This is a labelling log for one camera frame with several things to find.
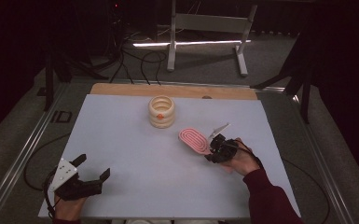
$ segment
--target pink shoe insole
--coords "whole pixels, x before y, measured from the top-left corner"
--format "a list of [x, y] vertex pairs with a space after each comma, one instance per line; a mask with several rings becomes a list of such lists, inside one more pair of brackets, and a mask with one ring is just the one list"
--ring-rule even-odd
[[[211, 151], [208, 149], [208, 141], [206, 138], [202, 135], [202, 133], [193, 128], [186, 128], [182, 130], [179, 133], [179, 139], [201, 155], [211, 154]], [[226, 172], [232, 172], [231, 167], [222, 164], [220, 165]]]

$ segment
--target person's hand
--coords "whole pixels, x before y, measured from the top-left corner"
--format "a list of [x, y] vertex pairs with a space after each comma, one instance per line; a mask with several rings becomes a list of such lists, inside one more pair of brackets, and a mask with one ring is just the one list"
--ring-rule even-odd
[[[252, 149], [246, 147], [240, 138], [236, 138], [235, 141], [238, 143], [238, 147], [252, 153]], [[237, 150], [237, 153], [230, 161], [225, 161], [221, 164], [233, 168], [236, 172], [243, 176], [248, 175], [254, 170], [260, 169], [260, 166], [257, 164], [255, 159], [252, 158], [249, 153], [246, 153], [242, 150]]]
[[59, 196], [54, 196], [55, 218], [66, 221], [79, 220], [81, 210], [87, 198], [81, 198], [73, 201], [65, 201]]

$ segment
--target black cable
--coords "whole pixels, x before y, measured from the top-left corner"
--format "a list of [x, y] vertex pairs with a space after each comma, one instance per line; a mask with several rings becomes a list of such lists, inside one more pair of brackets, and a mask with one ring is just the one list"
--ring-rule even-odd
[[284, 158], [282, 158], [282, 157], [281, 157], [281, 159], [282, 159], [283, 161], [285, 161], [285, 162], [291, 164], [292, 166], [296, 167], [299, 171], [301, 171], [303, 174], [305, 174], [307, 177], [309, 177], [309, 178], [316, 184], [316, 186], [318, 186], [319, 190], [323, 193], [324, 198], [325, 198], [325, 200], [326, 200], [326, 202], [327, 202], [327, 213], [326, 213], [326, 215], [325, 215], [324, 220], [322, 221], [322, 223], [326, 223], [326, 221], [327, 221], [327, 219], [328, 219], [328, 217], [329, 217], [329, 215], [330, 215], [330, 203], [329, 203], [328, 197], [327, 197], [326, 193], [324, 192], [324, 189], [322, 188], [322, 186], [318, 183], [318, 181], [316, 181], [315, 178], [313, 178], [310, 174], [308, 174], [307, 172], [305, 172], [303, 169], [301, 169], [300, 167], [298, 167], [298, 166], [295, 165], [294, 163], [292, 163], [292, 162], [290, 162], [290, 161], [288, 161], [288, 160], [286, 160], [286, 159], [284, 159]]
[[50, 185], [50, 179], [55, 175], [56, 171], [57, 171], [57, 166], [50, 173], [48, 173], [48, 176], [46, 177], [42, 185], [43, 195], [45, 196], [45, 201], [48, 206], [48, 216], [50, 218], [55, 217], [55, 210], [54, 210], [54, 206], [51, 205], [50, 199], [48, 198], [48, 186]]
[[[124, 53], [126, 53], [126, 54], [132, 56], [133, 58], [138, 59], [138, 60], [141, 61], [141, 73], [142, 73], [143, 77], [145, 78], [147, 84], [149, 84], [149, 85], [150, 85], [150, 82], [148, 81], [148, 79], [147, 79], [147, 77], [146, 77], [146, 74], [145, 74], [145, 71], [144, 71], [144, 63], [158, 63], [158, 64], [159, 64], [159, 67], [158, 67], [158, 69], [157, 69], [157, 71], [156, 71], [155, 78], [156, 78], [156, 81], [158, 82], [158, 84], [161, 85], [161, 83], [159, 82], [159, 69], [161, 68], [162, 62], [164, 62], [165, 59], [167, 58], [167, 55], [166, 55], [165, 53], [160, 52], [160, 51], [156, 51], [156, 50], [152, 50], [152, 49], [144, 49], [144, 50], [147, 50], [147, 51], [149, 51], [149, 52], [148, 52], [147, 54], [145, 54], [142, 58], [140, 58], [140, 57], [138, 57], [138, 56], [135, 56], [135, 55], [133, 55], [133, 54], [127, 52], [127, 51], [124, 50], [124, 49], [125, 49], [125, 48], [123, 48], [123, 50], [122, 50]], [[149, 60], [147, 60], [146, 57], [147, 57], [148, 55], [150, 55], [150, 54], [157, 54], [158, 57], [159, 57], [159, 59], [158, 59], [157, 61], [149, 61]]]
[[25, 167], [24, 167], [24, 170], [23, 170], [23, 173], [22, 173], [24, 182], [25, 182], [25, 184], [26, 184], [28, 187], [30, 187], [31, 189], [43, 191], [43, 189], [33, 186], [33, 185], [28, 181], [28, 179], [27, 179], [28, 164], [30, 163], [30, 161], [31, 161], [31, 159], [34, 157], [34, 155], [36, 155], [36, 153], [37, 153], [38, 151], [40, 151], [40, 149], [42, 149], [42, 148], [48, 146], [49, 144], [51, 144], [51, 143], [53, 143], [53, 142], [55, 142], [55, 141], [58, 141], [58, 140], [60, 140], [60, 139], [63, 139], [64, 137], [69, 136], [70, 134], [71, 134], [71, 133], [66, 133], [66, 134], [64, 134], [64, 135], [62, 135], [62, 136], [60, 136], [60, 137], [54, 138], [54, 139], [52, 139], [52, 140], [46, 142], [46, 143], [43, 144], [42, 146], [38, 147], [38, 148], [31, 154], [30, 158], [29, 158], [28, 161], [25, 163]]
[[[122, 20], [122, 15], [118, 15], [114, 10], [112, 6], [109, 6], [109, 1], [105, 1], [105, 7], [106, 7], [106, 17], [107, 17], [107, 44], [104, 51], [104, 56], [110, 52], [110, 55], [107, 56], [108, 61], [105, 63], [100, 63], [97, 65], [85, 65], [81, 62], [77, 62], [75, 60], [70, 59], [66, 55], [63, 55], [65, 60], [69, 63], [68, 65], [77, 68], [79, 70], [82, 70], [86, 74], [91, 75], [92, 77], [96, 79], [108, 79], [108, 77], [103, 77], [99, 75], [98, 73], [95, 73], [94, 70], [103, 70], [113, 63], [117, 61], [117, 59], [120, 56], [121, 47], [124, 43], [123, 32], [124, 32], [124, 24]], [[77, 14], [77, 10], [75, 10], [77, 21], [79, 21], [79, 17]]]
[[61, 201], [62, 198], [59, 198], [58, 201], [54, 204], [53, 208], [57, 206], [57, 204]]
[[124, 63], [124, 54], [123, 52], [120, 52], [120, 65], [118, 66], [118, 69], [116, 70], [116, 72], [112, 75], [112, 77], [109, 80], [109, 83], [113, 82], [113, 79], [116, 77], [116, 75], [118, 74], [118, 71], [120, 71], [120, 68], [123, 66]]
[[124, 69], [126, 70], [127, 78], [130, 79], [131, 84], [134, 84], [134, 83], [133, 83], [133, 80], [132, 80], [132, 78], [131, 78], [131, 76], [130, 76], [128, 67], [127, 67], [125, 64], [123, 64], [123, 67], [124, 67]]

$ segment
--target dark background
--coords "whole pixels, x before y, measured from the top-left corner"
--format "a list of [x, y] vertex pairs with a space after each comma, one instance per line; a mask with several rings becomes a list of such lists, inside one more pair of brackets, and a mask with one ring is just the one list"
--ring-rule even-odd
[[[236, 7], [228, 1], [208, 2], [200, 14], [246, 17], [250, 8], [244, 1], [232, 0]], [[186, 12], [193, 3], [178, 1], [177, 7]], [[46, 38], [74, 59], [90, 63], [90, 55], [105, 55], [106, 31], [118, 35], [112, 22], [124, 20], [157, 40], [156, 25], [169, 24], [170, 12], [171, 3], [164, 0], [0, 1], [0, 122], [44, 68]], [[359, 1], [329, 7], [262, 5], [253, 30], [293, 36], [302, 31], [287, 64], [304, 64], [312, 71], [312, 84], [359, 164]], [[311, 63], [304, 63], [310, 52]]]

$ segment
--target maroon sleeve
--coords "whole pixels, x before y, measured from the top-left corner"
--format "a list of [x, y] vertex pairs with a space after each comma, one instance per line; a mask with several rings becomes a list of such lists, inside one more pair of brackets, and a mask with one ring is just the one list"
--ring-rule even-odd
[[266, 171], [255, 170], [243, 178], [248, 186], [251, 222], [292, 224], [303, 223], [280, 187], [269, 182]]
[[53, 224], [80, 224], [80, 220], [78, 220], [78, 221], [66, 221], [66, 220], [53, 218]]

